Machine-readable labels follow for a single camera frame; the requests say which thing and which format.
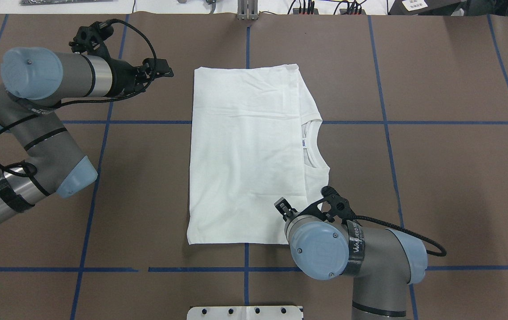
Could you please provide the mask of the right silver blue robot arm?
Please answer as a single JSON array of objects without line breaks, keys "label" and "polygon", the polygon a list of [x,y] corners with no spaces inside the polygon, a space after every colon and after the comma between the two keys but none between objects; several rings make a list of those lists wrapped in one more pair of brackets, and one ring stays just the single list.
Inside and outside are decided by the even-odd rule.
[{"label": "right silver blue robot arm", "polygon": [[280,198],[275,208],[295,265],[321,281],[352,277],[353,320],[405,320],[409,285],[427,269],[421,239],[388,226],[360,225],[347,199],[327,195],[299,212]]}]

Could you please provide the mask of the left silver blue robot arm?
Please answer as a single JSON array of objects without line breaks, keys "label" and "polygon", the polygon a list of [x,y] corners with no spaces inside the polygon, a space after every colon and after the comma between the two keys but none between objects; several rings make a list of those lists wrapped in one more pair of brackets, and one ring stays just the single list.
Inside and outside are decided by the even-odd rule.
[{"label": "left silver blue robot arm", "polygon": [[58,194],[69,198],[99,176],[56,111],[71,104],[124,100],[174,73],[165,59],[140,66],[101,55],[12,48],[0,68],[0,224]]}]

